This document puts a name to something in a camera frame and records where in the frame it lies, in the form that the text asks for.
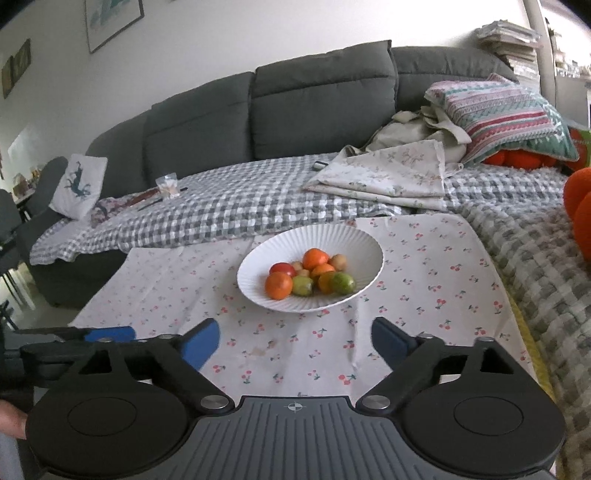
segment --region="wall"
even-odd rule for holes
[[[558,0],[541,0],[550,27],[562,35],[558,46],[579,65],[591,64],[591,28]]]
[[[259,65],[391,38],[393,45],[470,44],[504,18],[528,26],[522,0],[144,0],[145,18],[88,53],[82,0],[37,0],[0,31],[7,58],[28,37],[33,63],[0,98],[7,178],[91,140],[153,103]],[[8,148],[29,145],[20,156]]]

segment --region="framed picture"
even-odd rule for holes
[[[13,62],[12,55],[2,68],[2,94],[4,98],[8,96],[12,87],[14,86],[14,82],[12,81],[12,62]]]
[[[85,0],[90,53],[144,17],[142,0]]]
[[[21,49],[14,56],[12,61],[12,84],[15,85],[18,82],[25,70],[29,68],[31,64],[31,39],[22,44]]]

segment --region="stack of books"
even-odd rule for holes
[[[476,29],[480,48],[504,61],[515,73],[519,83],[540,91],[540,71],[536,48],[540,35],[529,28],[505,20],[497,20]]]

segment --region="pillow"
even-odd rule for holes
[[[73,220],[82,220],[100,197],[106,168],[105,157],[73,154],[49,207]]]
[[[496,73],[491,73],[489,78],[499,82],[505,82],[509,84],[513,83],[512,81],[507,80]],[[535,98],[537,98],[538,102],[545,110],[546,115],[548,115],[550,121],[555,126],[556,132],[546,137],[509,142],[504,144],[502,148],[504,150],[525,150],[532,153],[540,153],[542,155],[555,158],[556,160],[576,162],[579,159],[579,152],[577,151],[577,147],[575,146],[573,139],[569,134],[569,127],[563,120],[562,116],[558,113],[558,110],[554,108],[550,102],[542,97],[539,93],[533,90],[530,90],[530,93]]]
[[[472,139],[463,164],[481,163],[509,142],[557,132],[541,102],[529,90],[505,81],[446,81],[431,85],[425,98],[443,108]]]

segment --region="plastic bag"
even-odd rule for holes
[[[178,190],[178,180],[176,173],[169,173],[164,177],[156,179],[158,190],[162,194],[163,199],[175,199],[180,197],[181,193]]]

